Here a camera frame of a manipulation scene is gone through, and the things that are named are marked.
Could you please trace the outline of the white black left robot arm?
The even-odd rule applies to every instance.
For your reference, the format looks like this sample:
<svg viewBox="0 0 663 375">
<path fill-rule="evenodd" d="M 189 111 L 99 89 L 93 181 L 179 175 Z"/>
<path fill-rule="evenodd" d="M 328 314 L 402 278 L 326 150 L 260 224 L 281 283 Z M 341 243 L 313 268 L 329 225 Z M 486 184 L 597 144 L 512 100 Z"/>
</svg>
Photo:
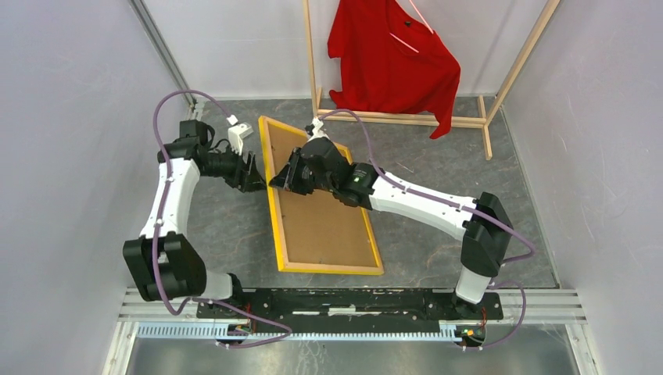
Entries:
<svg viewBox="0 0 663 375">
<path fill-rule="evenodd" d="M 230 117 L 228 135 L 199 120 L 180 123 L 180 133 L 157 153 L 159 182 L 151 212 L 138 238 L 124 242 L 123 257 L 141 297 L 147 301 L 203 295 L 206 266 L 187 239 L 195 186 L 201 177 L 219 177 L 240 192 L 262 191 L 266 182 L 244 140 L 253 133 Z"/>
</svg>

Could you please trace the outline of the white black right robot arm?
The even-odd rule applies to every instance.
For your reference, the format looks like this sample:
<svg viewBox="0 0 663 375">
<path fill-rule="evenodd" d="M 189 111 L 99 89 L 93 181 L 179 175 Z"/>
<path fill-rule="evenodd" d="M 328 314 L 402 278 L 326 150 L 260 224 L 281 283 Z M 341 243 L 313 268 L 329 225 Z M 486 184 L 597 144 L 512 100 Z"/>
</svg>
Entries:
<svg viewBox="0 0 663 375">
<path fill-rule="evenodd" d="M 398 178 L 366 162 L 350 162 L 327 138 L 292 150 L 269 181 L 298 195 L 326 191 L 344 205 L 392 213 L 434 227 L 461 243 L 461 274 L 451 298 L 453 312 L 471 319 L 505 261 L 513 227 L 500 200 L 449 195 Z"/>
</svg>

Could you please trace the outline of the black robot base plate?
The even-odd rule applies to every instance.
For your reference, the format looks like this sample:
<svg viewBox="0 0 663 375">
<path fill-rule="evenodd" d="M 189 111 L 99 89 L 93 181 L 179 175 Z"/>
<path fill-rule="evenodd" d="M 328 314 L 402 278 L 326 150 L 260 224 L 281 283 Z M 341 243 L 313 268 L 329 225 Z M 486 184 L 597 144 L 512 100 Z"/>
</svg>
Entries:
<svg viewBox="0 0 663 375">
<path fill-rule="evenodd" d="M 199 319 L 247 319 L 251 334 L 423 334 L 439 322 L 483 323 L 504 313 L 496 292 L 472 305 L 434 288 L 256 288 L 223 306 L 200 300 Z"/>
</svg>

